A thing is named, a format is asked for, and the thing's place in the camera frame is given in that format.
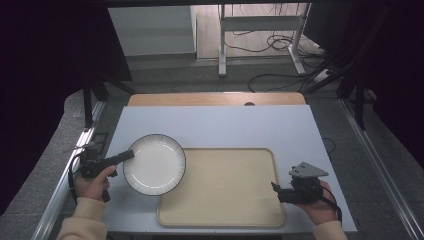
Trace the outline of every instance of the beige sleeve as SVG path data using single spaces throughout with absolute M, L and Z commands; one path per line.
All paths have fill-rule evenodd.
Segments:
M 316 226 L 313 231 L 316 240 L 347 240 L 339 221 L 331 221 Z
M 62 222 L 57 239 L 106 239 L 107 229 L 102 222 L 104 202 L 88 198 L 78 198 L 74 214 Z

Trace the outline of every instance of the person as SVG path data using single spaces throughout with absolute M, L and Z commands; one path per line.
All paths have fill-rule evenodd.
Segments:
M 58 240 L 106 239 L 107 229 L 102 222 L 102 214 L 106 208 L 103 202 L 103 190 L 110 186 L 107 177 L 116 170 L 116 166 L 104 169 L 95 179 L 87 180 L 82 177 L 75 179 L 78 203 L 72 217 L 66 218 L 57 236 Z M 331 191 L 327 182 L 321 185 Z M 324 191 L 324 197 L 334 201 L 331 194 Z M 313 230 L 317 240 L 347 239 L 341 223 L 337 220 L 336 212 L 328 204 L 317 201 L 312 204 L 296 204 L 302 208 L 316 225 Z

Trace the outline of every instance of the beige tray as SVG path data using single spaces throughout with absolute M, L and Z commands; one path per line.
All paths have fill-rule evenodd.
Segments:
M 166 226 L 276 227 L 284 211 L 268 149 L 184 149 L 187 166 L 178 186 L 162 195 L 158 220 Z

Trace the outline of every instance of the hand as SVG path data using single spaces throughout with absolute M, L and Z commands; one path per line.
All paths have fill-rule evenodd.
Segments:
M 331 191 L 330 186 L 327 182 L 321 181 L 321 186 Z M 335 202 L 333 196 L 325 189 L 324 197 L 332 202 Z M 295 205 L 302 208 L 308 214 L 311 221 L 315 223 L 315 225 L 337 220 L 336 211 L 330 205 L 321 200 L 310 204 Z
M 113 165 L 103 169 L 103 171 L 94 179 L 85 179 L 81 176 L 75 178 L 75 189 L 78 197 L 103 201 L 103 191 L 110 187 L 107 177 L 115 170 L 116 166 Z

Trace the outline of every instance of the white plate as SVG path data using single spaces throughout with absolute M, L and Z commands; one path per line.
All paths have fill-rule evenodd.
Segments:
M 136 191 L 161 195 L 171 191 L 183 178 L 184 151 L 174 139 L 152 134 L 135 141 L 130 149 L 134 158 L 124 162 L 124 174 Z

